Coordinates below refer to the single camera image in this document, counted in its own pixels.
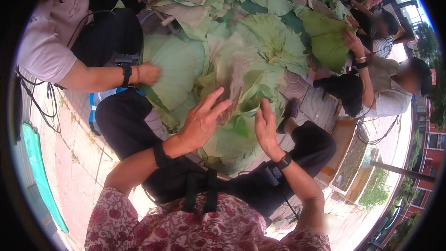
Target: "white shirt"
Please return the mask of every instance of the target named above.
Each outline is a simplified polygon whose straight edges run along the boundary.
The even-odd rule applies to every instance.
[[[88,13],[90,0],[47,0],[39,3],[26,26],[17,53],[16,63],[39,80],[57,83],[77,60],[70,51]]]
[[[395,60],[373,56],[368,72],[375,94],[376,110],[369,111],[369,108],[363,106],[358,116],[367,113],[367,117],[386,117],[407,111],[412,94],[390,78],[390,76],[397,75],[399,66]]]

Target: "striped shirt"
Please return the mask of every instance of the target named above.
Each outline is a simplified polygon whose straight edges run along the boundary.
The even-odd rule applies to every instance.
[[[373,39],[376,46],[376,55],[387,58],[390,55],[393,47],[393,36],[386,36],[384,38]]]

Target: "pole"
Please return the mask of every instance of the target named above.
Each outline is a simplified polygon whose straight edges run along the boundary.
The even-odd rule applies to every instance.
[[[434,183],[435,182],[435,178],[433,176],[423,175],[423,174],[418,173],[418,172],[405,170],[405,169],[402,169],[402,168],[398,168],[398,167],[391,166],[391,165],[388,165],[388,164],[380,163],[380,162],[377,162],[377,161],[370,161],[370,165],[371,166],[375,166],[377,168],[381,168],[381,169],[390,171],[390,172],[396,172],[396,173],[399,173],[399,174],[401,174],[403,176],[408,176],[410,178],[415,178],[415,179],[419,179],[419,180],[422,180],[422,181],[427,181],[427,182],[430,182],[430,183]]]

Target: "window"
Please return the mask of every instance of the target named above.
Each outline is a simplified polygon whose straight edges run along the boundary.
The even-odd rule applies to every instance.
[[[446,134],[430,134],[429,148],[446,150]]]
[[[437,170],[435,168],[430,168],[430,176],[435,176],[435,174],[437,173]]]
[[[421,207],[421,203],[423,202],[424,196],[426,195],[426,190],[418,189],[418,194],[416,198],[413,199],[412,205]]]

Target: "paved ground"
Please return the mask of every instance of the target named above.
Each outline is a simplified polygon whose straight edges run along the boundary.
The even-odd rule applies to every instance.
[[[328,98],[326,102],[323,102],[321,90],[314,89],[295,74],[288,73],[286,78],[288,86],[280,87],[280,91],[287,98],[299,98],[302,101],[298,123],[312,120],[331,133],[335,125],[334,114],[338,105],[337,101]],[[46,98],[46,85],[36,87],[34,95],[43,109],[51,113],[52,107]],[[56,90],[56,96],[59,120],[56,120],[55,125],[60,128],[60,134],[46,126],[35,108],[32,109],[31,121],[41,134],[42,155],[48,181],[70,230],[67,238],[73,250],[81,250],[91,211],[103,188],[106,176],[118,159],[103,137],[96,137],[90,131],[88,94]],[[158,136],[163,139],[167,137],[156,113],[151,113],[146,121]],[[376,127],[378,133],[383,126],[388,126],[387,119],[372,123],[374,125],[371,128]],[[398,129],[393,130],[393,133],[381,143],[382,148],[394,149],[397,138]],[[294,146],[289,136],[279,135],[278,141],[286,150],[292,149]],[[391,160],[394,154],[394,151],[386,152],[384,154],[385,161]],[[198,161],[197,157],[193,155],[190,158]],[[246,170],[253,169],[266,159],[267,157],[261,155]],[[361,230],[361,225],[367,219],[367,214],[365,210],[355,205],[345,204],[331,188],[322,184],[321,188],[326,197],[326,213],[335,215],[339,225],[336,232],[329,235],[332,249],[352,250],[345,249],[344,245],[353,233]],[[130,194],[130,200],[141,218],[155,206],[147,198],[141,186],[134,188]],[[296,210],[299,210],[300,202],[297,198],[293,198],[290,203]],[[291,210],[286,205],[279,208],[272,219],[275,220],[275,223],[268,229],[267,235],[274,238],[282,238],[294,228],[296,223]],[[362,237],[369,230],[370,227],[368,230],[365,229],[362,232]]]

